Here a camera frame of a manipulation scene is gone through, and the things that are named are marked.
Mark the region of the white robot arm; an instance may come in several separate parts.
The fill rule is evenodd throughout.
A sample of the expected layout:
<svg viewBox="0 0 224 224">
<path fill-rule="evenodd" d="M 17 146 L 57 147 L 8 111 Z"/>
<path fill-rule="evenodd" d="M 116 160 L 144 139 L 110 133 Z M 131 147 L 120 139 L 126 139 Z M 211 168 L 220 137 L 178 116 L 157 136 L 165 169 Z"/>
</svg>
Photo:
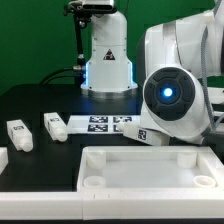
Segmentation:
<svg viewBox="0 0 224 224">
<path fill-rule="evenodd" d="M 216 129 L 207 78 L 224 74 L 224 0 L 215 0 L 212 10 L 147 29 L 135 64 L 125 53 L 124 16 L 93 14 L 91 20 L 92 56 L 82 92 L 99 98 L 131 93 L 137 89 L 136 68 L 143 103 L 140 122 L 124 128 L 127 137 L 145 131 L 151 145 L 171 137 L 200 144 Z"/>
</svg>

